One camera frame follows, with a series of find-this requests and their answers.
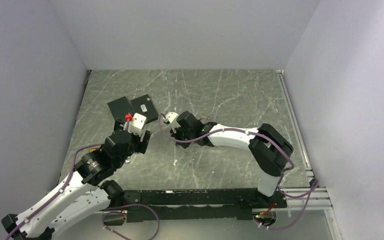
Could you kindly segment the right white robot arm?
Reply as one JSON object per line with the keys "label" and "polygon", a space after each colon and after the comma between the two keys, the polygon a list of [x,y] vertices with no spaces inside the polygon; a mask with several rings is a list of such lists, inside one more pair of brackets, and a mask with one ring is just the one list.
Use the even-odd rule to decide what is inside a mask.
{"label": "right white robot arm", "polygon": [[191,112],[169,112],[162,121],[170,126],[170,137],[184,149],[191,143],[207,147],[230,147],[249,151],[262,173],[255,194],[256,203],[267,208],[294,151],[292,145],[270,124],[238,128],[217,122],[203,123]]}

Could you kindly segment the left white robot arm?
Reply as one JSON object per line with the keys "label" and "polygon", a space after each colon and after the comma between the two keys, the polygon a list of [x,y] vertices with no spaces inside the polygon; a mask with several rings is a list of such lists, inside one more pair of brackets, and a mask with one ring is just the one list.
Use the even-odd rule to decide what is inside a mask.
{"label": "left white robot arm", "polygon": [[138,116],[117,120],[104,143],[87,145],[80,160],[73,156],[67,176],[41,200],[18,214],[8,214],[1,223],[7,240],[50,240],[89,215],[107,208],[119,209],[125,192],[109,180],[133,154],[144,154],[151,132]]}

